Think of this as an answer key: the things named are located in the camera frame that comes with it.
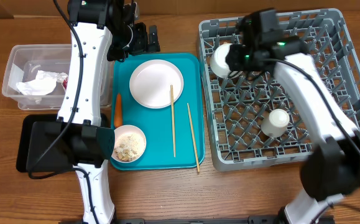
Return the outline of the white paper napkin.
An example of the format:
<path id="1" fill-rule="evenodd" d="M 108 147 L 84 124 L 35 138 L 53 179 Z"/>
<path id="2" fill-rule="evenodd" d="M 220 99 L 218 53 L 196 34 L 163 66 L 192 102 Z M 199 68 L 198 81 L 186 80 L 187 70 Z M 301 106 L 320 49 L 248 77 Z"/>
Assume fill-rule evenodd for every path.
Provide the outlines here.
<path id="1" fill-rule="evenodd" d="M 52 93 L 58 84 L 68 78 L 66 73 L 39 70 L 35 78 L 28 82 L 16 83 L 17 90 L 26 96 L 43 96 Z"/>

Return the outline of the red snack wrapper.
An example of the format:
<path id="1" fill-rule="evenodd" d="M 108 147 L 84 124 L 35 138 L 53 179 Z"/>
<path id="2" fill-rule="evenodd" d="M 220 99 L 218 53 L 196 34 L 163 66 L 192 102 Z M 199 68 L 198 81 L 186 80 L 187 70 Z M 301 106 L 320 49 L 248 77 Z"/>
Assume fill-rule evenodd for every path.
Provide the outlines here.
<path id="1" fill-rule="evenodd" d="M 62 82 L 62 87 L 64 88 L 64 90 L 67 89 L 67 84 L 68 84 L 68 78 L 64 79 L 64 81 Z"/>

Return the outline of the white paper cup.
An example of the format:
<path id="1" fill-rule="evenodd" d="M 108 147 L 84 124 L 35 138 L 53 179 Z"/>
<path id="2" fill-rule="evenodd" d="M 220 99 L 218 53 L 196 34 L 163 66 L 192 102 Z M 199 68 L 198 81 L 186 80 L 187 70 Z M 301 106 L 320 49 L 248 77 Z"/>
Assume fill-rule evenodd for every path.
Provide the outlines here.
<path id="1" fill-rule="evenodd" d="M 285 110 L 275 109 L 263 119 L 261 131 L 268 137 L 277 138 L 286 132 L 289 122 L 290 116 Z"/>

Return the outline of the pink bowl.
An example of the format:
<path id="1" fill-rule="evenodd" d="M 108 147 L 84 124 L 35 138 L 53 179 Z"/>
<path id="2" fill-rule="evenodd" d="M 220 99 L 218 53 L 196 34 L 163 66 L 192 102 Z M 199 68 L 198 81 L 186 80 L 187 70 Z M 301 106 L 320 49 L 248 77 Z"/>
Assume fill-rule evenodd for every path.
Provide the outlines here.
<path id="1" fill-rule="evenodd" d="M 120 126 L 120 127 L 118 127 L 118 128 L 116 128 L 115 130 L 114 130 L 114 133 L 115 133 L 115 140 L 114 140 L 114 147 L 115 147 L 115 143 L 116 143 L 116 141 L 118 140 L 118 138 L 120 137 L 120 136 L 122 136 L 123 134 L 139 134 L 139 135 L 141 135 L 143 138 L 144 138 L 144 140 L 146 141 L 146 136 L 145 136 L 145 134 L 138 128 L 138 127 L 136 127 L 136 126 L 133 126 L 133 125 L 123 125 L 123 126 Z M 113 153 L 112 153 L 112 158 L 115 160 L 115 161 L 117 161 L 117 162 L 121 162 L 121 163 L 132 163 L 132 162 L 135 162 L 136 160 L 138 160 L 138 159 L 140 159 L 141 157 L 139 157 L 138 159 L 136 159 L 136 160 L 134 160 L 134 161 L 132 161 L 132 162 L 122 162 L 122 161 L 119 161 L 118 160 L 118 158 L 116 157 L 116 155 L 115 155 L 115 153 L 114 153 L 114 147 L 113 147 Z"/>

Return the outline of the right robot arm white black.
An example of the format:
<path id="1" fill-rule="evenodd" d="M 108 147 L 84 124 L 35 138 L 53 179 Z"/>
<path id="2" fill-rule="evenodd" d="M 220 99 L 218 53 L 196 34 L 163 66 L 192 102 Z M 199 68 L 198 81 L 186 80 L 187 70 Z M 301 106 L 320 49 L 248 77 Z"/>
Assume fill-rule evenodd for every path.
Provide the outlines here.
<path id="1" fill-rule="evenodd" d="M 285 36 L 274 9 L 253 12 L 236 27 L 242 42 L 226 56 L 229 69 L 269 72 L 298 110 L 313 144 L 300 169 L 303 188 L 276 221 L 318 223 L 327 209 L 360 188 L 360 129 L 322 82 L 306 43 Z"/>

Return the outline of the rice and peanut leftovers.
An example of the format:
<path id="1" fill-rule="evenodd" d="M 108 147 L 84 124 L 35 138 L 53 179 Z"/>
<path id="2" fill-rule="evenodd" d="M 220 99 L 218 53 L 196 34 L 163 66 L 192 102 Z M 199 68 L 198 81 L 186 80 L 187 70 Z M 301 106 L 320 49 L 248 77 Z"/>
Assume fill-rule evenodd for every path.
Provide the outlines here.
<path id="1" fill-rule="evenodd" d="M 143 154 L 146 141 L 139 134 L 123 134 L 115 143 L 114 153 L 119 161 L 132 162 Z"/>

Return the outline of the wooden chopstick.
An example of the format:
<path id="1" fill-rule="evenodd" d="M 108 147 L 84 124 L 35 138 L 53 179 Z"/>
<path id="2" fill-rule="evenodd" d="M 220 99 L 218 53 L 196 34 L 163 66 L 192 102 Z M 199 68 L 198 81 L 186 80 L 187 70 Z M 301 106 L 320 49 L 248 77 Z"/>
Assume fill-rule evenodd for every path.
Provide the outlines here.
<path id="1" fill-rule="evenodd" d="M 173 85 L 170 85 L 170 106 L 171 106 L 171 115 L 172 115 L 173 156 L 176 157 L 175 111 L 174 111 Z"/>
<path id="2" fill-rule="evenodd" d="M 188 118 L 189 118 L 190 130 L 191 130 L 191 135 L 192 135 L 193 150 L 194 150 L 194 155 L 195 155 L 196 171 L 199 174 L 200 173 L 200 163 L 198 160 L 198 151 L 197 151 L 197 146 L 196 146 L 195 132 L 194 132 L 194 128 L 193 128 L 192 114 L 190 111 L 189 103 L 187 103 L 187 110 L 188 110 Z"/>

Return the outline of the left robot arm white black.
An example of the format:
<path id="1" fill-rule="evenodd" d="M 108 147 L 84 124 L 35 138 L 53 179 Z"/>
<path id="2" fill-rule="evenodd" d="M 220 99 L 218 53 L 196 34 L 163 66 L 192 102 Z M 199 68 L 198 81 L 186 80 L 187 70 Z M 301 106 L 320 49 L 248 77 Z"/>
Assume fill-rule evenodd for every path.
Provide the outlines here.
<path id="1" fill-rule="evenodd" d="M 74 172 L 83 199 L 81 222 L 114 223 L 108 162 L 115 133 L 101 124 L 101 83 L 110 62 L 158 52 L 157 29 L 137 20 L 134 1 L 69 1 L 60 15 L 72 38 L 67 89 L 56 120 L 33 123 L 26 170 L 31 179 Z"/>

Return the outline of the white small bowl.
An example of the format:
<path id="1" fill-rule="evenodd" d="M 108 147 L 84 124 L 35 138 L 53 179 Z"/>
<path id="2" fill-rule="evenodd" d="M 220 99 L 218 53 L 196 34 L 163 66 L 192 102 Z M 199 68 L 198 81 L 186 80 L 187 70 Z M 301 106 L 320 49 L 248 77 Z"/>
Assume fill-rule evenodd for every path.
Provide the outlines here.
<path id="1" fill-rule="evenodd" d="M 237 78 L 242 74 L 241 71 L 231 71 L 229 65 L 226 63 L 226 56 L 229 53 L 232 44 L 224 43 L 220 45 L 212 54 L 210 58 L 211 71 L 220 78 Z"/>

